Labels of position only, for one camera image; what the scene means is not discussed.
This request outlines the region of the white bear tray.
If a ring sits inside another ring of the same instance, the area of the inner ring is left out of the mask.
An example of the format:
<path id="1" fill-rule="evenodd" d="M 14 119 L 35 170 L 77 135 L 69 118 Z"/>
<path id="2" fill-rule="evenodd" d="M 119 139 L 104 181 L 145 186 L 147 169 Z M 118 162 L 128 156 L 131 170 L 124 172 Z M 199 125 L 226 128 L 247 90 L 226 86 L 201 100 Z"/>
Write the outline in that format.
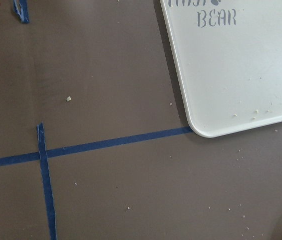
<path id="1" fill-rule="evenodd" d="M 161 8 L 195 133 L 282 122 L 282 0 L 163 0 Z"/>

